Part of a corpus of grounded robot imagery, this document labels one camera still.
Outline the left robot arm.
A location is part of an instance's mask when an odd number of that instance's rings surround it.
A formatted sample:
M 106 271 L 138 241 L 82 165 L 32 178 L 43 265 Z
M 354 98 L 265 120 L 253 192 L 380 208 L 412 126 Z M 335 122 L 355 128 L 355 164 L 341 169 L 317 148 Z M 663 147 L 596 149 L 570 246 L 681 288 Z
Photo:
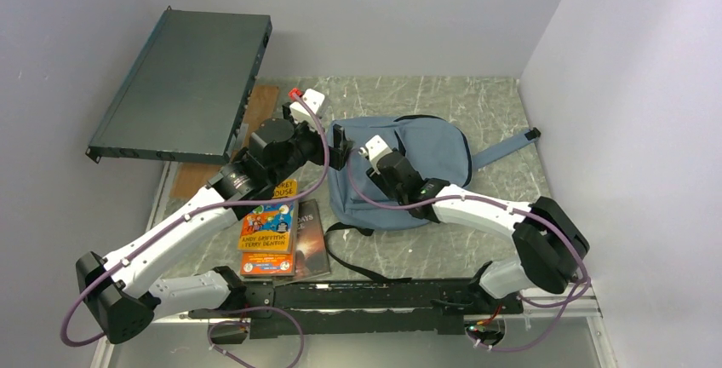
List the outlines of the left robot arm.
M 232 317 L 247 305 L 246 286 L 230 267 L 163 279 L 175 259 L 268 204 L 274 189 L 308 162 L 340 170 L 352 149 L 344 129 L 330 135 L 308 123 L 269 118 L 231 161 L 179 210 L 124 247 L 78 259 L 81 299 L 112 344 L 127 342 L 153 320 L 197 309 Z

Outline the blue backpack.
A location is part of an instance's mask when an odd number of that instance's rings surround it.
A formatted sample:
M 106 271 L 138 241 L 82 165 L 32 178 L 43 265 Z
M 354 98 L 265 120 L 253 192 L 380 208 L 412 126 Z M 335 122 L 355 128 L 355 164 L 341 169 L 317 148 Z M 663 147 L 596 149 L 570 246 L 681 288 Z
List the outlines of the blue backpack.
M 488 164 L 515 152 L 541 137 L 537 128 L 525 129 L 481 152 L 473 153 L 463 132 L 454 124 L 432 115 L 405 115 L 400 117 L 357 117 L 335 120 L 345 138 L 354 147 L 361 147 L 378 135 L 392 149 L 409 159 L 415 170 L 425 177 L 450 181 L 460 187 L 467 186 L 474 173 Z M 396 205 L 366 175 L 367 162 L 354 162 L 352 168 L 331 169 L 327 175 L 329 204 L 338 222 L 332 231 L 357 229 L 364 236 L 375 231 L 403 231 L 429 223 L 416 219 L 404 210 L 387 210 L 363 201 L 352 189 L 354 182 L 367 198 L 380 204 Z

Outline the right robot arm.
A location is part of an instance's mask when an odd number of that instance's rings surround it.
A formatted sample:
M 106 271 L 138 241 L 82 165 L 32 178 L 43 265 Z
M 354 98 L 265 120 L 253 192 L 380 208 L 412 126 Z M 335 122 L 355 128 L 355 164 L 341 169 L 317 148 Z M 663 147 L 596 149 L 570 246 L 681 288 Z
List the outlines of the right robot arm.
M 366 175 L 392 200 L 390 209 L 434 223 L 471 227 L 505 239 L 514 247 L 502 261 L 486 262 L 475 274 L 469 301 L 488 313 L 505 296 L 522 290 L 560 295 L 573 279 L 587 283 L 584 257 L 589 243 L 562 207 L 541 196 L 517 202 L 472 193 L 439 178 L 424 178 L 398 150 L 360 152 L 370 164 Z

